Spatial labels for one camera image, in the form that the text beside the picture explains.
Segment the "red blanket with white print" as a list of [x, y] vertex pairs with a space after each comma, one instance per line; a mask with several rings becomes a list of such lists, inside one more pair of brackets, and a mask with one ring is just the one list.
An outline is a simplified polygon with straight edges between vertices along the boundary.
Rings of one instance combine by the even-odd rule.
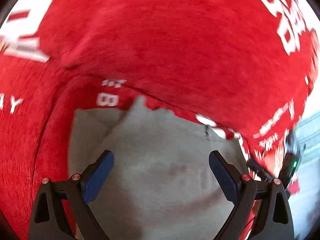
[[42, 180], [75, 174], [79, 109], [127, 111], [143, 97], [277, 176], [284, 139], [319, 97], [306, 0], [11, 0], [4, 12], [1, 239], [29, 239]]

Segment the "grey small garment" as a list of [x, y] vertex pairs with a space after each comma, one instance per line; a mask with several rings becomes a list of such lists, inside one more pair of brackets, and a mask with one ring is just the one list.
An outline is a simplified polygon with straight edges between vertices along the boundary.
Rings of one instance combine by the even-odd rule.
[[127, 111], [75, 112], [69, 174], [104, 150], [114, 153], [114, 166], [89, 206], [110, 239], [213, 239], [233, 204], [208, 165], [210, 152], [247, 172], [237, 141], [169, 110], [150, 110], [143, 97]]

